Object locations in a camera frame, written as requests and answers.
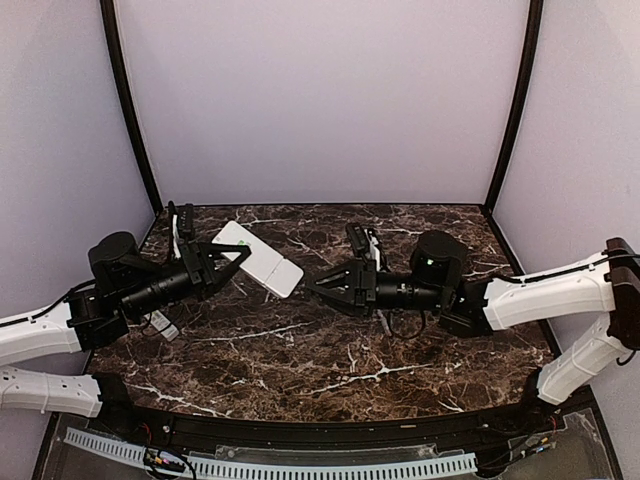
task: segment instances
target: white wall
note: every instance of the white wall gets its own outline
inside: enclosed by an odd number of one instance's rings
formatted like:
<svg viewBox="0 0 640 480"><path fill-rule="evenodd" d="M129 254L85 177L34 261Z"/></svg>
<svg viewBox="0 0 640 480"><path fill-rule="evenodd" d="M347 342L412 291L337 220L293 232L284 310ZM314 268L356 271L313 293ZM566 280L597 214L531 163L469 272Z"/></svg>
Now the white wall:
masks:
<svg viewBox="0 0 640 480"><path fill-rule="evenodd" d="M528 3L120 0L163 198L483 202Z"/></svg>
<svg viewBox="0 0 640 480"><path fill-rule="evenodd" d="M0 0L0 317L91 278L87 251L152 220L120 112L97 1ZM84 357L28 363L78 372ZM0 480L31 478L46 427L0 412Z"/></svg>
<svg viewBox="0 0 640 480"><path fill-rule="evenodd" d="M527 105L496 217L526 271L624 237L640 251L640 4L546 2ZM593 315L554 323L563 347ZM640 369L593 382L625 478L640 472Z"/></svg>

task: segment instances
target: brown marble surface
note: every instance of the brown marble surface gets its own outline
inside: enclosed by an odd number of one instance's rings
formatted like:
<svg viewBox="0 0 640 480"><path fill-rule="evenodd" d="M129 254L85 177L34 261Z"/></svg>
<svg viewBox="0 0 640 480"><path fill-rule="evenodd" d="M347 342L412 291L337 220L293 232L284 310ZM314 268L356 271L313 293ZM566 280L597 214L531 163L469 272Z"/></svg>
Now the brown marble surface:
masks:
<svg viewBox="0 0 640 480"><path fill-rule="evenodd" d="M408 270L417 235L451 233L469 247L466 276L511 273L479 209L434 205L197 207L198 238L236 220L313 275L352 258L347 222L374 226L394 271ZM166 256L166 215L143 253ZM91 372L122 374L143 406L247 420L370 421L442 415L518 401L527 375L551 360L540 327L458 339L429 322L418 338L389 337L377 318L346 317L302 284L288 299L240 272L217 296L165 311L181 329L152 328L95 352ZM394 322L409 333L419 316Z"/></svg>

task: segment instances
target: held white object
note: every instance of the held white object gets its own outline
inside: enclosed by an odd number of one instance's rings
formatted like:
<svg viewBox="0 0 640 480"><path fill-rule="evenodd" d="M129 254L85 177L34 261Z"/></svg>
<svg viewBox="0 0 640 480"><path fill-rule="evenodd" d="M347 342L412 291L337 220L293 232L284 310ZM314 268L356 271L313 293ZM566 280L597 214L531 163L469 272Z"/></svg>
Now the held white object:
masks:
<svg viewBox="0 0 640 480"><path fill-rule="evenodd" d="M240 268L280 298L291 295L304 274L295 263L284 258L237 222L227 223L213 239L213 243L248 245L251 248L251 255L242 262ZM234 260L239 253L223 253L223 255L229 260Z"/></svg>
<svg viewBox="0 0 640 480"><path fill-rule="evenodd" d="M547 275L582 265L591 265L606 258L597 253L572 265L515 277L527 279ZM504 330L520 323L581 312L610 312L615 309L613 289L605 281L609 262L591 266L539 282L515 284L494 279L487 286L485 316L493 330Z"/></svg>
<svg viewBox="0 0 640 480"><path fill-rule="evenodd" d="M596 323L569 350L545 365L538 377L538 397L559 405L575 389L591 380L616 358L630 354L620 340L607 335L609 314Z"/></svg>
<svg viewBox="0 0 640 480"><path fill-rule="evenodd" d="M0 367L0 408L26 408L96 417L100 387L91 375L76 377Z"/></svg>
<svg viewBox="0 0 640 480"><path fill-rule="evenodd" d="M67 326L67 321L71 319L69 305L61 303L46 315L32 318L43 310L41 308L0 320L0 365L52 353L82 350L75 330Z"/></svg>

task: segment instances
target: black cylinder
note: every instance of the black cylinder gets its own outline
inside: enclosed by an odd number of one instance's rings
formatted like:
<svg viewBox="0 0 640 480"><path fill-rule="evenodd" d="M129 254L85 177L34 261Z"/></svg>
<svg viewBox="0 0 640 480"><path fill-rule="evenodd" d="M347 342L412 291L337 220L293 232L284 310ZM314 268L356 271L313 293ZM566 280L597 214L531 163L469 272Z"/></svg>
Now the black cylinder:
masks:
<svg viewBox="0 0 640 480"><path fill-rule="evenodd" d="M192 293L193 284L186 268L182 264L174 264L122 297L120 307L127 318L137 321L142 315L178 302Z"/></svg>
<svg viewBox="0 0 640 480"><path fill-rule="evenodd" d="M409 275L378 273L376 308L392 310L436 310L441 289L420 285Z"/></svg>

